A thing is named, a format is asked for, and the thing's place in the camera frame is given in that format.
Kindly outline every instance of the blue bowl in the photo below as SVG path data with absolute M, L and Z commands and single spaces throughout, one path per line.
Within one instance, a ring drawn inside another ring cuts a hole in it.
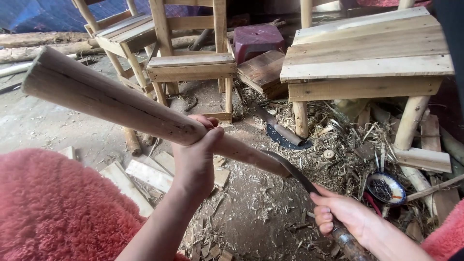
M 390 200 L 386 200 L 385 198 L 380 197 L 377 195 L 375 190 L 371 188 L 370 183 L 375 179 L 385 181 L 392 192 L 392 198 Z M 403 186 L 396 179 L 386 173 L 375 172 L 374 174 L 370 175 L 367 178 L 366 186 L 372 195 L 384 203 L 389 203 L 391 205 L 402 205 L 406 202 L 406 191 Z

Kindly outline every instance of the chair backrest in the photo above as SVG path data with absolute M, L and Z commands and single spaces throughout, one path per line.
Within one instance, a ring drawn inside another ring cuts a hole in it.
M 109 16 L 105 19 L 96 21 L 93 14 L 90 12 L 88 6 L 92 4 L 96 4 L 99 2 L 103 2 L 105 0 L 71 0 L 74 6 L 79 9 L 79 12 L 87 21 L 87 25 L 84 25 L 85 29 L 90 35 L 96 33 L 98 30 L 105 29 L 115 23 L 118 23 L 124 19 L 127 19 L 131 16 L 137 15 L 138 11 L 135 6 L 134 0 L 126 0 L 129 10 L 126 10 L 122 13 L 118 13 L 112 16 Z
M 164 4 L 213 7 L 213 15 L 166 17 Z M 216 52 L 227 52 L 226 0 L 150 0 L 161 56 L 173 56 L 172 30 L 214 29 Z

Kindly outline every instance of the white pipe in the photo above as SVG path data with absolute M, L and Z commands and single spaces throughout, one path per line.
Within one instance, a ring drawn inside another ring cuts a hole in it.
M 77 54 L 68 54 L 67 56 L 73 59 L 77 59 Z M 31 67 L 31 65 L 32 63 L 25 63 L 25 64 L 15 65 L 15 66 L 11 66 L 5 69 L 1 69 L 0 77 L 8 76 L 11 74 L 16 74 L 20 72 L 25 72 L 29 69 L 29 67 Z

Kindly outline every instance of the bowl of nails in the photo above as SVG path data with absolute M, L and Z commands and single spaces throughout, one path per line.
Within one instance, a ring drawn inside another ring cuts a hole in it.
M 367 189 L 378 200 L 391 205 L 401 205 L 406 202 L 406 191 L 392 176 L 375 172 L 367 178 Z

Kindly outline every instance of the chair seat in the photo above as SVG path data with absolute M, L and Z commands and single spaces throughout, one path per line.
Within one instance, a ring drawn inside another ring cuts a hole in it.
M 153 31 L 155 24 L 149 14 L 138 14 L 113 24 L 95 34 L 96 38 L 104 38 L 112 43 L 123 43 Z
M 237 65 L 231 53 L 153 57 L 147 65 L 152 82 L 233 78 Z
M 181 56 L 153 57 L 148 68 L 191 66 L 191 65 L 213 65 L 234 63 L 235 59 L 231 53 L 194 54 Z

